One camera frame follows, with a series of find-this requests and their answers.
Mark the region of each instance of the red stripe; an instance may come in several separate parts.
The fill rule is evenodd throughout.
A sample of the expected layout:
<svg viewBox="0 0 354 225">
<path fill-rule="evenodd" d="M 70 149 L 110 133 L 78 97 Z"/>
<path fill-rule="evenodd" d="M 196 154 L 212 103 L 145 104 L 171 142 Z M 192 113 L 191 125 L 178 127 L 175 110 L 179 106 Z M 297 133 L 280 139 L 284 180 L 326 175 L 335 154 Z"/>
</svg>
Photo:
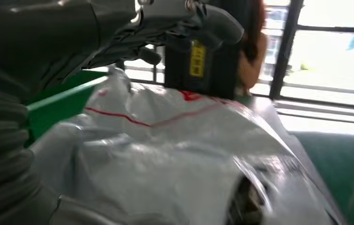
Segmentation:
<svg viewBox="0 0 354 225">
<path fill-rule="evenodd" d="M 199 109 L 197 111 L 194 111 L 194 112 L 184 112 L 184 113 L 182 113 L 180 115 L 177 115 L 177 116 L 175 116 L 175 117 L 173 117 L 171 119 L 160 121 L 160 122 L 157 122 L 155 124 L 143 123 L 143 122 L 137 121 L 137 120 L 135 120 L 133 118 L 130 118 L 129 116 L 127 116 L 125 114 L 104 112 L 104 111 L 101 111 L 101 110 L 98 110 L 98 109 L 95 109 L 95 108 L 90 108 L 90 107 L 85 107 L 85 109 L 89 110 L 89 111 L 92 111 L 92 112 L 95 112 L 95 113 L 98 113 L 98 114 L 101 114 L 101 115 L 122 117 L 122 118 L 127 119 L 131 123 L 134 123 L 134 124 L 137 124 L 137 125 L 141 125 L 141 126 L 145 126 L 145 127 L 149 127 L 149 128 L 154 128 L 154 127 L 160 127 L 160 126 L 167 125 L 167 124 L 169 124 L 171 122 L 174 122 L 176 120 L 180 120 L 180 119 L 182 119 L 184 117 L 191 117 L 191 116 L 195 116 L 195 115 L 204 113 L 204 112 L 206 112 L 206 111 L 208 111 L 210 109 L 215 108 L 216 106 L 221 106 L 221 105 L 222 104 L 213 104 L 213 105 L 206 106 L 206 107 L 204 107 L 202 109 Z"/>
<path fill-rule="evenodd" d="M 145 127 L 151 127 L 151 125 L 147 124 L 147 123 L 143 123 L 140 121 L 137 121 L 135 119 L 130 118 L 129 116 L 125 115 L 125 114 L 120 114 L 120 113 L 111 113 L 111 112 L 104 112 L 95 108 L 90 108 L 90 107 L 85 107 L 86 110 L 101 114 L 101 115 L 106 115 L 106 116 L 115 116 L 115 117 L 123 117 L 126 120 L 130 121 L 131 123 L 137 124 L 137 125 L 142 125 Z"/>
</svg>

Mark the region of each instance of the plastic wrap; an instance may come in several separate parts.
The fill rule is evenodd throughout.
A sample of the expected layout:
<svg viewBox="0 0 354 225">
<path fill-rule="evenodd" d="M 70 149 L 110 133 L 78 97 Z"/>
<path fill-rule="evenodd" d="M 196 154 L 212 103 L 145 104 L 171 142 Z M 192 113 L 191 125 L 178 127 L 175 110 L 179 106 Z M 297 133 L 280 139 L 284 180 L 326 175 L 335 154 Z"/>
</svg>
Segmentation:
<svg viewBox="0 0 354 225">
<path fill-rule="evenodd" d="M 145 215 L 151 222 L 138 224 L 333 224 L 300 162 L 252 111 L 130 84 L 117 69 L 82 114 L 31 149 L 46 185 L 124 221 Z"/>
</svg>

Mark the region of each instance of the hair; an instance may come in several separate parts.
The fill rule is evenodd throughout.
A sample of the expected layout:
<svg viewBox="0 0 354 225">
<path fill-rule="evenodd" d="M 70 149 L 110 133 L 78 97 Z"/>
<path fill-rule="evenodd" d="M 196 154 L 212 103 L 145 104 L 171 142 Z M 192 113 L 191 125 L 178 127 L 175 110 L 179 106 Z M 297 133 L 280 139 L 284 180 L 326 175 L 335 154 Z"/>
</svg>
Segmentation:
<svg viewBox="0 0 354 225">
<path fill-rule="evenodd" d="M 247 23 L 244 32 L 247 38 L 242 43 L 242 50 L 249 61 L 253 61 L 258 56 L 257 42 L 261 35 L 261 30 L 265 24 L 265 7 L 263 0 L 250 1 Z"/>
</svg>

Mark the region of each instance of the person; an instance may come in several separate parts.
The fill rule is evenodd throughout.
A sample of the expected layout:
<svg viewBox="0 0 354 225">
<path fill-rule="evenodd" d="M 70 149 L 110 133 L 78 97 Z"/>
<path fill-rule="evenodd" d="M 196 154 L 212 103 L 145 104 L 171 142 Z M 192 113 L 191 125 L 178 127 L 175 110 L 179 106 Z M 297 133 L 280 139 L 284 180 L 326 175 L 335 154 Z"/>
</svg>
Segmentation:
<svg viewBox="0 0 354 225">
<path fill-rule="evenodd" d="M 266 55 L 266 35 L 261 32 L 265 24 L 263 0 L 252 0 L 248 10 L 248 23 L 244 27 L 238 66 L 238 95 L 250 95 L 260 76 Z"/>
</svg>

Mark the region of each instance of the black machine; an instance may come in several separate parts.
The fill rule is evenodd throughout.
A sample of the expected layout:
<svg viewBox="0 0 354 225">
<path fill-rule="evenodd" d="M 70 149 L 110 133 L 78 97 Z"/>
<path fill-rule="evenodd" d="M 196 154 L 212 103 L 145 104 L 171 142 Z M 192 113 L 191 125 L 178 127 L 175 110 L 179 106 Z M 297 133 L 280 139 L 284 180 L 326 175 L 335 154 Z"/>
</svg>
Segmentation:
<svg viewBox="0 0 354 225">
<path fill-rule="evenodd" d="M 248 26 L 246 18 L 252 13 L 249 11 L 250 0 L 207 2 L 229 12 L 244 28 Z M 207 46 L 206 42 L 200 40 L 193 41 L 192 48 L 185 52 L 170 45 L 166 46 L 165 87 L 233 99 L 241 43 L 227 44 L 219 48 Z"/>
<path fill-rule="evenodd" d="M 186 49 L 235 44 L 243 29 L 198 0 L 0 0 L 0 225 L 116 225 L 45 187 L 23 148 L 24 101 L 81 68 L 152 55 L 147 44 Z"/>
</svg>

